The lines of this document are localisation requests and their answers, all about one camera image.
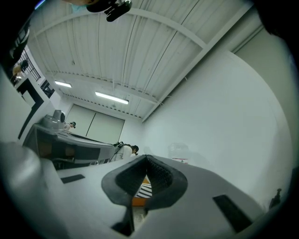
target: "balcony railing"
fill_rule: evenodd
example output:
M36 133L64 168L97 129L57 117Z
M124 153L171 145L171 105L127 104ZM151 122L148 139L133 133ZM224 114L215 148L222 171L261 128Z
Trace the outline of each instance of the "balcony railing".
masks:
M34 79L37 81L38 79L41 78L41 76L38 74L38 72L36 71L36 69L34 68L32 62L30 61L27 53L26 53L26 50L24 50L22 52L22 55L21 55L21 58L19 59L18 63L20 63L21 61L24 61L24 60L27 60L28 61L28 64L29 66L27 67L27 69L25 70L25 74L29 74L31 73L32 76L34 77Z

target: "orange object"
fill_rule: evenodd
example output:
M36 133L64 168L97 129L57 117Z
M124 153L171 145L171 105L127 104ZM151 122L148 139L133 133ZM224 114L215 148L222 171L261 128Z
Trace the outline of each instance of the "orange object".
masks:
M147 179L145 178L142 183L149 183L149 181L147 181Z
M132 200L133 207L143 207L147 198L134 197Z

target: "black strip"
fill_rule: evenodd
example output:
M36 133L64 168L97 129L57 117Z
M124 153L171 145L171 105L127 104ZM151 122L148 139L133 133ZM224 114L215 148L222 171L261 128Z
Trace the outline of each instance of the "black strip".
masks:
M36 113L36 111L38 110L38 108L43 104L43 99L41 98L41 96L36 92L35 88L33 87L33 85L31 84L31 82L29 81L29 79L26 79L17 89L18 92L20 92L22 95L28 91L29 95L32 97L32 99L34 100L35 104L32 106L31 111L27 117L27 119L25 120L21 131L19 133L18 139L21 138L26 126L28 125L29 121L31 120L31 118L33 117L33 115Z
M124 126L124 125L125 125L125 120L123 121L123 124L122 124L121 133L122 133L122 130L123 130L123 126Z
M66 183L71 183L80 179L85 178L82 174L78 174L78 175L74 175L74 176L70 176L70 177L63 177L61 178L61 181L66 184Z
M88 134L88 131L89 131L89 128L90 128L90 126L92 125L92 123L93 123L93 119L92 119L92 121L91 121L91 123L90 123L90 125L89 125L89 127L88 127L88 130L87 130L87 133L86 133L86 135L85 135L85 137L87 137L87 134Z
M150 192L150 193L151 193L151 189L149 189L149 188L141 187L140 190L143 190L143 191L146 191L146 192Z
M142 185L143 187L147 187L148 189L151 189L151 186L150 185Z
M137 193L137 195L141 198L151 198L151 195L147 195L147 194L144 194L144 193L141 193L141 192Z
M226 195L213 197L213 200L229 221L236 233L243 231L246 227L250 226L252 222L241 211L236 204Z

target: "fluorescent light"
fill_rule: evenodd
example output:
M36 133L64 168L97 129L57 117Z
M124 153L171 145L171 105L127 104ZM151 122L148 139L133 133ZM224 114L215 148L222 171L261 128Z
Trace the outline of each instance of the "fluorescent light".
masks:
M117 101L117 102L120 102L120 103L123 103L123 104L128 104L129 101L126 100L126 99L120 99L120 98L117 98L117 97L114 97L114 96L111 96L111 95L106 95L106 94L102 94L102 93L99 93L99 92L96 92L95 93L97 96L100 96L100 97L103 97L103 98L106 98L106 99L111 99L111 100L114 100L114 101Z
M71 84L68 84L68 83L59 82L59 81L55 81L55 83L58 84L58 85L62 85L62 86L66 86L66 87L71 88Z

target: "ceiling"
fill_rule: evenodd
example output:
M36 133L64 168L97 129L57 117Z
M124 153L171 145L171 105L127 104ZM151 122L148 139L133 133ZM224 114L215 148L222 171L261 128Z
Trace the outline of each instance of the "ceiling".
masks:
M114 22L46 2L31 20L28 47L57 92L143 121L250 9L244 0L132 0ZM59 87L53 80L68 82ZM128 99L123 105L95 91Z

